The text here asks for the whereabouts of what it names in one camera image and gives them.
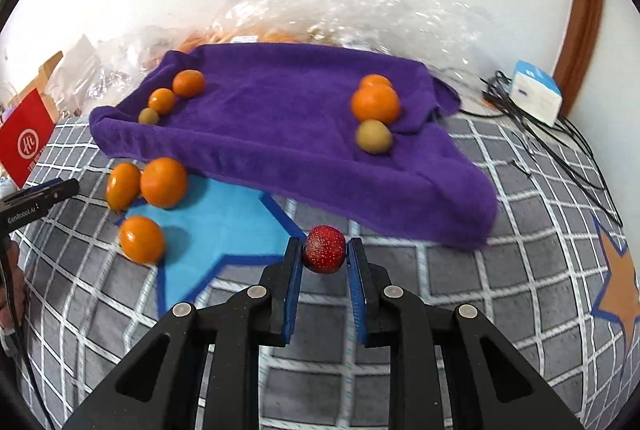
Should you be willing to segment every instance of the silver screw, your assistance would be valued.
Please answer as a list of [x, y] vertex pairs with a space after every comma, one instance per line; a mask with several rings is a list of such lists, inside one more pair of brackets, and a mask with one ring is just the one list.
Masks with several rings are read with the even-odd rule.
[[261, 285], [252, 285], [249, 289], [246, 290], [249, 298], [262, 298], [267, 294], [267, 288]]
[[476, 316], [478, 316], [478, 309], [470, 304], [462, 304], [458, 308], [458, 312], [463, 318], [475, 318]]
[[400, 298], [403, 294], [404, 291], [397, 285], [388, 285], [385, 287], [385, 296], [389, 298]]
[[174, 308], [171, 309], [171, 312], [174, 314], [174, 316], [181, 318], [191, 312], [191, 306], [187, 304], [187, 302], [180, 302], [179, 304], [174, 305]]

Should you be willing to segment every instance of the red sign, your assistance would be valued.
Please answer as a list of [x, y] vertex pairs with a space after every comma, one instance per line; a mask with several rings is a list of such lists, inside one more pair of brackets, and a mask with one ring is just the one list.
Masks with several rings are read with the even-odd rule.
[[0, 127], [0, 163], [22, 188], [55, 125], [37, 90], [25, 96]]

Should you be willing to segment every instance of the plaid bedsheet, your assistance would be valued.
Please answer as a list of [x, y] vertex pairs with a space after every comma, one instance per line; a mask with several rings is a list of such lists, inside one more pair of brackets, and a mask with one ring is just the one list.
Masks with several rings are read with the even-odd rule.
[[[592, 215], [619, 244], [623, 233], [548, 156], [536, 152], [532, 160], [510, 130], [462, 117], [445, 125], [497, 188], [498, 217], [481, 251], [461, 253], [428, 241], [380, 236], [349, 219], [276, 199], [305, 231], [330, 224], [346, 236], [360, 236], [370, 261], [385, 266], [393, 283], [425, 302], [478, 307], [589, 430], [605, 428], [640, 379], [640, 347], [636, 335], [623, 367], [620, 326], [590, 315], [607, 272]], [[557, 145], [554, 149], [598, 182], [586, 156]], [[513, 159], [528, 165], [533, 179], [509, 165]], [[104, 201], [106, 177], [119, 162], [98, 150], [87, 118], [60, 123], [30, 184], [76, 177], [80, 195], [14, 234], [30, 288], [29, 352], [38, 386], [60, 426], [158, 318], [156, 269], [123, 257], [115, 242], [115, 215]], [[609, 197], [596, 193], [610, 207]], [[200, 294], [197, 307], [225, 301], [256, 283], [261, 272], [261, 267], [227, 267]], [[450, 426], [441, 358], [438, 368]], [[305, 270], [292, 343], [260, 350], [261, 425], [384, 428], [388, 374], [385, 349], [356, 344], [344, 269], [330, 276]], [[201, 396], [207, 379], [205, 374]], [[24, 371], [22, 392], [42, 419]], [[197, 428], [203, 406], [201, 398]]]

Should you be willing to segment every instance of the purple towel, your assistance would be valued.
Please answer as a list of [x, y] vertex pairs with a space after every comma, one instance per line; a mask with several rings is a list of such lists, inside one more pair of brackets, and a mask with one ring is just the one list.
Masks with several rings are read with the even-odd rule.
[[[207, 88], [178, 100], [157, 126], [138, 124], [149, 94], [197, 69]], [[384, 74], [402, 103], [390, 156], [354, 142], [351, 95]], [[190, 171], [295, 198], [383, 235], [462, 249], [485, 243], [496, 213], [489, 179], [433, 120], [460, 102], [421, 63], [307, 44], [220, 44], [169, 52], [116, 108], [96, 108], [91, 133], [108, 156], [170, 156]]]

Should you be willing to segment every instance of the clear plastic bag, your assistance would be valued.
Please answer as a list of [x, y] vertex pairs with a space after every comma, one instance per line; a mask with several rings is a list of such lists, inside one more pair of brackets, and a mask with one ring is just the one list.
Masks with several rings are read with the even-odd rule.
[[54, 70], [45, 94], [67, 117], [88, 114], [96, 106], [117, 105], [138, 88], [167, 51], [189, 49], [187, 41], [194, 35], [146, 26], [97, 46], [82, 36]]
[[493, 28], [484, 12], [452, 0], [228, 0], [210, 42], [249, 38], [370, 50], [419, 60], [447, 83], [478, 90], [478, 76], [495, 69], [479, 43]]

